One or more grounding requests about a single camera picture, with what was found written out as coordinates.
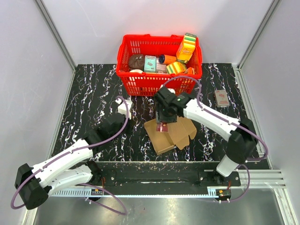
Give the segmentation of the small red plastic packet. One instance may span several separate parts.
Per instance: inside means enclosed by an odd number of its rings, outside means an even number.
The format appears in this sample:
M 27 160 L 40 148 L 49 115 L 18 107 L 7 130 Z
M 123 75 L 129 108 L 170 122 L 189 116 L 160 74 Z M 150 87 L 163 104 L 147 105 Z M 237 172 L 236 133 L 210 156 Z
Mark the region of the small red plastic packet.
M 167 123 L 158 123 L 156 127 L 156 131 L 158 132 L 168 132 Z

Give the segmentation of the brown cardboard box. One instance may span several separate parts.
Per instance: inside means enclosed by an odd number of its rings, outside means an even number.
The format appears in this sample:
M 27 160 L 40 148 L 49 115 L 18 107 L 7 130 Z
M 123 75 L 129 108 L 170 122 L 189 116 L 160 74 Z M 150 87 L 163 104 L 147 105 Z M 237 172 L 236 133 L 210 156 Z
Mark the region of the brown cardboard box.
M 174 147 L 179 150 L 184 149 L 197 134 L 195 125 L 187 118 L 178 117 L 177 122 L 169 123 L 167 126 L 168 132 L 158 132 L 155 119 L 144 123 L 144 128 L 157 155 L 166 153 Z

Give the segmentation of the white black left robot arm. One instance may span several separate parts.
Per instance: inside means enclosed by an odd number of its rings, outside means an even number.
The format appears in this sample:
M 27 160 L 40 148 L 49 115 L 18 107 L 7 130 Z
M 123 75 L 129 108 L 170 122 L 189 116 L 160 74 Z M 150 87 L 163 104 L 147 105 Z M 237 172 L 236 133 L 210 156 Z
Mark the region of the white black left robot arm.
M 98 154 L 101 146 L 118 137 L 128 121 L 128 113 L 113 113 L 54 157 L 34 166 L 27 163 L 20 166 L 15 179 L 16 192 L 11 200 L 11 208 L 16 210 L 25 207 L 32 210 L 51 195 L 68 187 L 85 183 L 104 185 L 106 178 L 101 168 L 88 159 Z M 15 205 L 17 196 L 23 201 L 20 207 Z

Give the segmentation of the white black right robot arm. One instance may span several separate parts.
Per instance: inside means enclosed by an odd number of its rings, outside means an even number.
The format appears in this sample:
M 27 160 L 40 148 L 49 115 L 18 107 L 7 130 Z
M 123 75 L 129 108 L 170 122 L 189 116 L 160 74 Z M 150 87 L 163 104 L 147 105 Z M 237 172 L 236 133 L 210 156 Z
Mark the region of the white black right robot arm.
M 223 186 L 230 180 L 230 174 L 245 163 L 256 148 L 258 140 L 250 119 L 239 120 L 217 112 L 199 102 L 191 94 L 175 95 L 162 86 L 154 95 L 157 104 L 156 119 L 170 124 L 179 117 L 198 122 L 213 130 L 227 141 L 225 156 L 216 167 L 213 180 Z

